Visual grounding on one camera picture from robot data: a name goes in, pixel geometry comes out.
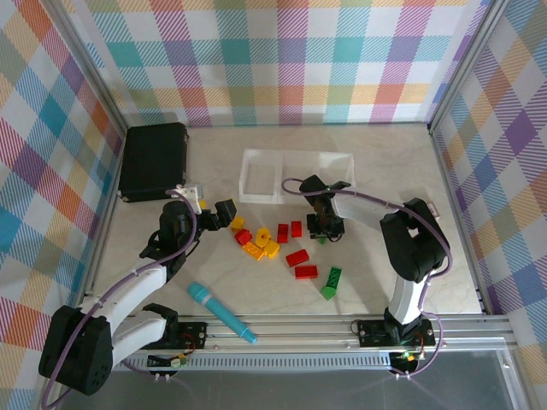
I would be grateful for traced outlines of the white compartment tray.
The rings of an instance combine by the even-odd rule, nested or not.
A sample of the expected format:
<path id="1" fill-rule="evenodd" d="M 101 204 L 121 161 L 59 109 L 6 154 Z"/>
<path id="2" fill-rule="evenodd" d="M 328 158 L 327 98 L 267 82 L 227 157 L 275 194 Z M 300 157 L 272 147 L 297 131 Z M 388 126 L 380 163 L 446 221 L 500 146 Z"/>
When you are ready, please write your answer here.
<path id="1" fill-rule="evenodd" d="M 238 182 L 239 201 L 276 204 L 280 195 L 283 159 L 274 149 L 246 149 Z"/>

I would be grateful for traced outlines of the black hard case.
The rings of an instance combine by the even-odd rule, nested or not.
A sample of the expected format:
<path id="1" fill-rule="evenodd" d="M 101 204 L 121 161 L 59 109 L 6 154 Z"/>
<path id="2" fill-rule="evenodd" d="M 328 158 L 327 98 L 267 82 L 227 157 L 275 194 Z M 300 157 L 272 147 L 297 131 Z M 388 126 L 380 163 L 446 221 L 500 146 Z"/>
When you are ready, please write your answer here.
<path id="1" fill-rule="evenodd" d="M 180 122 L 127 130 L 118 196 L 124 202 L 168 198 L 187 180 L 188 131 Z"/>

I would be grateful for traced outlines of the teal toy microphone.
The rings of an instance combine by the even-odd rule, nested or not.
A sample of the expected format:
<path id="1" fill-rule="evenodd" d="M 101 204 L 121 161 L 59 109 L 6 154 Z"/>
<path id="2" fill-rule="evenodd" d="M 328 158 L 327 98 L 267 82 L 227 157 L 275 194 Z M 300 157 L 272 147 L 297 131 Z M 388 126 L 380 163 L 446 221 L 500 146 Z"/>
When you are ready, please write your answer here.
<path id="1" fill-rule="evenodd" d="M 222 302 L 217 300 L 207 287 L 198 282 L 192 282 L 188 285 L 186 291 L 195 302 L 207 308 L 238 337 L 250 344 L 256 343 L 256 334 Z"/>

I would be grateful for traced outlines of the small circuit board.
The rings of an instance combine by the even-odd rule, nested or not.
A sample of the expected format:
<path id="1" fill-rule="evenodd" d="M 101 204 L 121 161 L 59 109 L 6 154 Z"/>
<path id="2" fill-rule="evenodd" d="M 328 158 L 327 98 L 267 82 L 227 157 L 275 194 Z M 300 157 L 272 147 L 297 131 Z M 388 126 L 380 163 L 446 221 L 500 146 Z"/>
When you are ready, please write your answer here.
<path id="1" fill-rule="evenodd" d="M 391 362 L 401 361 L 405 362 L 416 362 L 422 360 L 424 357 L 424 349 L 407 349 L 402 351 L 396 351 L 390 353 Z"/>
<path id="2" fill-rule="evenodd" d="M 175 355 L 148 354 L 147 366 L 181 368 L 182 366 L 187 365 L 190 357 L 191 354 L 188 353 L 179 353 Z"/>

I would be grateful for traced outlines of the grey metal plate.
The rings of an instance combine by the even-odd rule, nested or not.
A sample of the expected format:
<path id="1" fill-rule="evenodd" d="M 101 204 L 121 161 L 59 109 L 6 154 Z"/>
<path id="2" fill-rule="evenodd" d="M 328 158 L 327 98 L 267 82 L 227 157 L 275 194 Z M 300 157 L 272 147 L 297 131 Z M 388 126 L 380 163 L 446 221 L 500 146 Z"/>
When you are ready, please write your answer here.
<path id="1" fill-rule="evenodd" d="M 117 372 L 91 410 L 532 410 L 493 351 L 440 354 L 412 378 L 386 371 L 183 372 L 154 383 Z"/>

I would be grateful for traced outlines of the aluminium frame side rail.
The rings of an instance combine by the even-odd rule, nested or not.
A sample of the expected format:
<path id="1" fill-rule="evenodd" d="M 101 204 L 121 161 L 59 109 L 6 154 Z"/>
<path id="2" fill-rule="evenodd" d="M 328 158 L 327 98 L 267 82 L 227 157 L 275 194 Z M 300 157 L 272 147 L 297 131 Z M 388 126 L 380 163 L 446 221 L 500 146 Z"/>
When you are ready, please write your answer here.
<path id="1" fill-rule="evenodd" d="M 456 223 L 456 229 L 458 232 L 460 242 L 462 244 L 463 254 L 465 255 L 465 260 L 468 265 L 469 273 L 473 280 L 473 287 L 475 288 L 475 293 L 477 294 L 477 298 L 479 300 L 481 312 L 483 314 L 492 315 L 491 301 L 486 291 L 484 280 L 480 275 L 479 267 L 477 265 L 477 261 L 473 251 L 473 246 L 470 243 L 469 238 L 467 236 L 465 222 L 461 215 L 461 210 L 459 207 L 459 203 L 457 201 L 456 192 L 453 190 L 453 186 L 450 181 L 448 167 L 446 166 L 442 156 L 442 150 L 439 148 L 434 132 L 429 130 L 428 135 L 432 143 L 432 149 L 436 156 L 438 166 L 442 175 L 442 179 L 444 181 L 445 189 L 447 191 L 450 209 Z"/>
<path id="2" fill-rule="evenodd" d="M 123 134 L 121 137 L 121 149 L 118 158 L 114 163 L 115 168 L 113 171 L 112 183 L 109 187 L 108 195 L 106 196 L 103 207 L 103 213 L 97 226 L 97 237 L 91 248 L 91 258 L 89 259 L 89 263 L 86 266 L 85 275 L 82 278 L 82 284 L 79 287 L 79 295 L 77 299 L 78 302 L 82 302 L 86 297 L 93 294 L 97 278 L 101 271 L 103 255 L 107 247 L 109 231 L 114 218 L 114 212 L 118 198 L 117 191 L 121 175 L 122 158 L 125 144 L 126 134 Z"/>

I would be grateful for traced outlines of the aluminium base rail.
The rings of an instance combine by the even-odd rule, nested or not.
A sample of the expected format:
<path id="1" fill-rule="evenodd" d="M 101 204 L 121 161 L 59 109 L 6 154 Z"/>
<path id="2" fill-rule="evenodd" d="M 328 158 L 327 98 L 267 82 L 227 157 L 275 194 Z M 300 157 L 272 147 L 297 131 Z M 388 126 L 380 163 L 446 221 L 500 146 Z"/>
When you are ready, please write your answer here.
<path id="1" fill-rule="evenodd" d="M 438 349 L 445 351 L 503 350 L 517 347 L 516 337 L 509 320 L 499 315 L 455 314 L 443 315 L 440 321 L 432 321 L 432 330 L 411 343 L 399 346 L 377 345 L 362 348 L 357 336 L 357 321 L 375 319 L 374 315 L 289 315 L 252 314 L 238 317 L 257 336 L 249 343 L 230 330 L 212 314 L 189 316 L 179 319 L 185 323 L 207 324 L 205 353 L 241 354 L 295 354 L 358 351 L 401 351 L 424 347 L 427 353 L 434 350 L 426 344 L 426 338 L 435 337 Z"/>

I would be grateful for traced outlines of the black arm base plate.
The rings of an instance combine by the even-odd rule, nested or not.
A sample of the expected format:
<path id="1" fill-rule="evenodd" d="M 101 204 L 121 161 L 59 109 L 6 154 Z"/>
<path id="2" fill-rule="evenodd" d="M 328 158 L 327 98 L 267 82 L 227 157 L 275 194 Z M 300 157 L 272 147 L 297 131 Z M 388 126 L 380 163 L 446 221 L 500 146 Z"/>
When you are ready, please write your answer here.
<path id="1" fill-rule="evenodd" d="M 204 349 L 207 339 L 206 322 L 179 322 L 176 346 L 178 349 Z"/>
<path id="2" fill-rule="evenodd" d="M 355 319 L 350 329 L 358 337 L 361 348 L 436 345 L 432 322 L 429 319 L 423 319 L 398 340 L 389 334 L 384 327 L 384 321 L 380 319 Z"/>

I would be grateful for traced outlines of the aluminium frame post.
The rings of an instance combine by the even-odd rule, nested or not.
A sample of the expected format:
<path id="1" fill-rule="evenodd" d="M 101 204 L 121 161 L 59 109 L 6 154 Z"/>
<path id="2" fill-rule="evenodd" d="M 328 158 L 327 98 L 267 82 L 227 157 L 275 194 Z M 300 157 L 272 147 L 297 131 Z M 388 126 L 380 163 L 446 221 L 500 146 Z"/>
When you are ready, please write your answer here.
<path id="1" fill-rule="evenodd" d="M 446 73 L 450 76 L 441 83 L 439 89 L 442 93 L 435 97 L 437 101 L 432 104 L 434 110 L 428 115 L 427 129 L 431 137 L 435 135 L 444 117 L 449 113 L 456 100 L 456 94 L 462 88 L 510 2 L 511 0 L 487 0 L 485 5 L 480 2 L 477 11 L 483 11 L 483 13 L 480 19 L 474 15 L 469 22 L 468 29 L 471 33 L 463 35 L 454 54 L 454 57 L 458 56 L 459 60 L 456 65 L 453 63 L 449 65 Z"/>
<path id="2" fill-rule="evenodd" d="M 120 110 L 115 104 L 115 100 L 111 95 L 109 88 L 103 81 L 99 70 L 91 58 L 85 43 L 80 38 L 69 14 L 64 9 L 60 0 L 39 0 L 43 5 L 46 13 L 51 18 L 52 22 L 59 31 L 62 39 L 67 44 L 71 53 L 74 55 L 74 60 L 78 63 L 79 68 L 89 81 L 91 88 L 94 90 L 98 101 L 103 105 L 106 114 L 112 121 L 115 129 L 124 136 L 127 131 L 127 124 L 123 119 Z"/>

